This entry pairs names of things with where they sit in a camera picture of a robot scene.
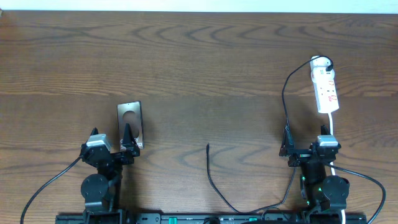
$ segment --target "power outlet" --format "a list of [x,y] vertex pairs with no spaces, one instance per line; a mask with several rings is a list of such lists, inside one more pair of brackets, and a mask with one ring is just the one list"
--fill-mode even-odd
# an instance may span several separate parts
[[310,62],[311,79],[319,113],[331,113],[339,108],[334,81],[335,71],[333,69],[326,71],[327,66],[330,64],[331,61],[325,57],[320,57]]

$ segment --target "brown wooden surface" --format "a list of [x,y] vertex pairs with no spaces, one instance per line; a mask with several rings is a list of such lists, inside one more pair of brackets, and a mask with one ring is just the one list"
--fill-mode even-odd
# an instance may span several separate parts
[[[0,223],[17,223],[32,194],[71,163],[95,126],[117,145],[116,105],[142,101],[146,148],[124,170],[133,210],[230,212],[281,200],[292,169],[278,157],[286,76],[312,55],[334,60],[340,109],[336,165],[375,177],[397,223],[398,16],[160,12],[5,12],[0,18]],[[287,87],[294,138],[315,139],[309,66]],[[33,202],[26,223],[84,209],[80,162]],[[374,213],[380,189],[351,182],[348,211]],[[283,209],[305,206],[299,180]]]

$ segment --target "tabletop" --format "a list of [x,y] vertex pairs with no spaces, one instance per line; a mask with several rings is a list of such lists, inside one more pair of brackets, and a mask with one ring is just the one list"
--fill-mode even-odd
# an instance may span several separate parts
[[[379,180],[375,223],[397,223],[398,15],[6,11],[0,18],[0,223],[74,161],[97,127],[118,148],[118,104],[140,100],[145,149],[123,170],[121,206],[164,213],[232,212],[279,202],[292,168],[279,157],[287,75],[314,55],[335,64],[342,145],[335,164]],[[328,124],[309,65],[290,80],[297,144]],[[26,223],[81,213],[79,162],[34,200]],[[284,210],[306,206],[299,173]],[[350,181],[348,212],[368,218],[380,188]]]

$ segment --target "power strip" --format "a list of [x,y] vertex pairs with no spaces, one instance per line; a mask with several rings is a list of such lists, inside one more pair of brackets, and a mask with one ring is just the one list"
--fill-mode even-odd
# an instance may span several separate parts
[[330,64],[331,61],[325,57],[310,62],[311,79],[319,113],[331,113],[339,108],[334,81],[335,71],[333,69],[331,71],[326,70]]

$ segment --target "electrical socket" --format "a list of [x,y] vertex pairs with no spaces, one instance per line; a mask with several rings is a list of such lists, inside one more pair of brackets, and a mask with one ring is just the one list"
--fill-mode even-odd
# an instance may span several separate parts
[[334,81],[335,71],[334,69],[329,72],[326,71],[330,64],[331,61],[325,57],[310,62],[311,79],[319,113],[331,113],[339,108]]

